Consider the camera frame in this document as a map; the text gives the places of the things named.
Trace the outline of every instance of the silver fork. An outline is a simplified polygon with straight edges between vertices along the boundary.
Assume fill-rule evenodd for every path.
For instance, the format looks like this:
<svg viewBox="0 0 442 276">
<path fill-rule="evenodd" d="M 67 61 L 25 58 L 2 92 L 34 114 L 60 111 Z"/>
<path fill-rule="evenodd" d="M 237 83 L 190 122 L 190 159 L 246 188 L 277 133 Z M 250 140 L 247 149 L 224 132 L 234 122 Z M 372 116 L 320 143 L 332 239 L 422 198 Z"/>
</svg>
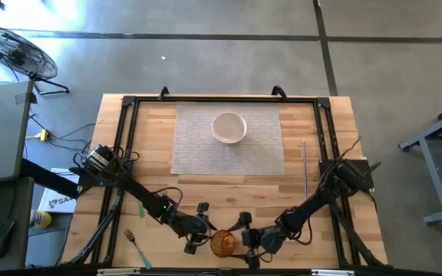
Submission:
<svg viewBox="0 0 442 276">
<path fill-rule="evenodd" d="M 141 256 L 141 258 L 143 259 L 143 263 L 146 269 L 151 269 L 153 266 L 151 265 L 150 261 L 147 260 L 146 256 L 144 256 L 144 253 L 136 245 L 136 237 L 134 237 L 134 234 L 129 229 L 126 229 L 124 231 L 124 235 L 126 235 L 127 239 L 134 243 L 134 245 L 136 246 L 137 252 L 139 252 L 139 256 Z"/>
</svg>

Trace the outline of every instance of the wooden table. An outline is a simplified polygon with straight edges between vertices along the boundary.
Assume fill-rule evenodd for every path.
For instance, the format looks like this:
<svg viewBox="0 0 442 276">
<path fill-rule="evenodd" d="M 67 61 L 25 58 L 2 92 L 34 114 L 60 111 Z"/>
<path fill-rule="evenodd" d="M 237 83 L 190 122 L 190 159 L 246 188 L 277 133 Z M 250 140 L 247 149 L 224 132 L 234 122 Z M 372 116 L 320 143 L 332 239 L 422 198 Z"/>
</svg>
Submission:
<svg viewBox="0 0 442 276">
<path fill-rule="evenodd" d="M 123 94 L 104 95 L 91 148 L 97 144 L 109 146 L 114 144 L 123 96 Z M 343 152 L 358 138 L 351 101 L 349 97 L 330 97 L 330 101 L 339 149 Z M 129 121 L 131 113 L 130 111 L 127 115 L 126 122 Z M 232 226 L 241 211 L 252 213 L 252 227 L 273 225 L 277 215 L 288 207 L 299 205 L 305 198 L 303 140 L 307 145 L 309 195 L 315 191 L 319 178 L 320 151 L 312 105 L 281 103 L 279 116 L 284 146 L 285 176 L 173 175 L 170 170 L 176 103 L 141 103 L 133 144 L 133 151 L 140 153 L 140 159 L 134 163 L 133 174 L 150 190 L 167 186 L 181 188 L 183 201 L 180 210 L 186 213 L 195 214 L 199 202 L 209 202 L 209 219 L 218 229 Z M 322 112 L 322 121 L 326 122 L 324 112 Z M 127 128 L 126 123 L 124 133 L 127 133 Z M 361 146 L 358 144 L 346 157 L 362 158 Z M 73 258 L 96 229 L 103 194 L 103 188 L 93 188 L 78 199 L 63 261 Z M 175 191 L 171 190 L 168 191 L 168 196 L 173 199 L 178 197 Z M 376 257 L 386 263 L 373 202 L 367 195 L 359 192 L 350 198 L 350 203 L 357 233 Z M 168 226 L 158 224 L 148 215 L 141 218 L 138 206 L 138 201 L 127 193 L 120 217 L 114 267 L 143 266 L 135 247 L 122 234 L 122 231 L 128 228 L 136 235 L 138 245 L 154 267 L 247 268 L 242 260 L 217 258 L 211 253 L 209 245 L 199 247 L 195 255 L 183 253 L 185 239 L 178 238 Z M 312 216 L 312 228 L 313 242 L 310 245 L 303 246 L 295 241 L 286 241 L 281 250 L 274 255 L 271 263 L 261 262 L 261 268 L 338 267 L 328 207 Z M 346 257 L 351 260 L 347 235 L 343 230 L 342 232 Z M 234 234 L 238 241 L 236 254 L 246 253 L 247 248 L 241 244 L 240 232 Z M 102 256 L 106 251 L 108 235 L 108 232 L 104 235 Z M 304 227 L 301 240 L 307 239 L 308 227 Z"/>
</svg>

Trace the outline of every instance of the standing fan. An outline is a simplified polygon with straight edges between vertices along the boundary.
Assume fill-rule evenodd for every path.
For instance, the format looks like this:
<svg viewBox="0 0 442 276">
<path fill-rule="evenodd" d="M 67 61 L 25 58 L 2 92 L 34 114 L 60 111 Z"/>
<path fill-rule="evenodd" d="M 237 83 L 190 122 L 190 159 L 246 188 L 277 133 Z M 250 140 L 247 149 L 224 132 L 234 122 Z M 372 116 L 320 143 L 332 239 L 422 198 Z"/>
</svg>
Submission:
<svg viewBox="0 0 442 276">
<path fill-rule="evenodd" d="M 0 62 L 13 71 L 28 76 L 32 81 L 44 81 L 64 88 L 64 90 L 41 92 L 34 83 L 40 95 L 69 93 L 66 86 L 49 81 L 58 74 L 58 67 L 51 57 L 30 41 L 4 28 L 0 28 Z"/>
</svg>

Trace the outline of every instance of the purple stick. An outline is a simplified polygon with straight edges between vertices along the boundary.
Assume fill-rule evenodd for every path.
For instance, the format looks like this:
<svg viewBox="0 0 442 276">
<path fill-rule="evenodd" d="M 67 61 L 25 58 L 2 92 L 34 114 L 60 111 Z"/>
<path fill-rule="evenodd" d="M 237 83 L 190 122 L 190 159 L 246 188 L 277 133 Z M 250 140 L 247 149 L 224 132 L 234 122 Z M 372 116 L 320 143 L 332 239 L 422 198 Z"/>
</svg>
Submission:
<svg viewBox="0 0 442 276">
<path fill-rule="evenodd" d="M 307 180 L 307 178 L 306 178 L 306 141 L 303 141 L 303 144 L 302 144 L 302 150 L 303 150 L 303 158 L 304 158 L 304 161 L 303 161 L 303 169 L 304 169 L 304 171 L 305 171 L 305 199 L 307 199 L 308 198 L 308 196 L 307 196 L 307 191 L 308 191 L 308 180 Z"/>
</svg>

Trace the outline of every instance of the woven placemat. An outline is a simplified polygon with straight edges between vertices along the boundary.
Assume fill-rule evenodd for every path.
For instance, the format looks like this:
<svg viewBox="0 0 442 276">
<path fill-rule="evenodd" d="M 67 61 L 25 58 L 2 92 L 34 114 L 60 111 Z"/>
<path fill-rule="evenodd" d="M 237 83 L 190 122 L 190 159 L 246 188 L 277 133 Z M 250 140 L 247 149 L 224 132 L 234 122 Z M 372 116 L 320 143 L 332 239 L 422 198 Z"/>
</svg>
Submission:
<svg viewBox="0 0 442 276">
<path fill-rule="evenodd" d="M 213 135 L 212 122 L 223 112 L 238 113 L 246 121 L 246 135 L 236 144 L 221 143 Z M 171 172 L 285 174 L 278 104 L 177 103 Z"/>
</svg>

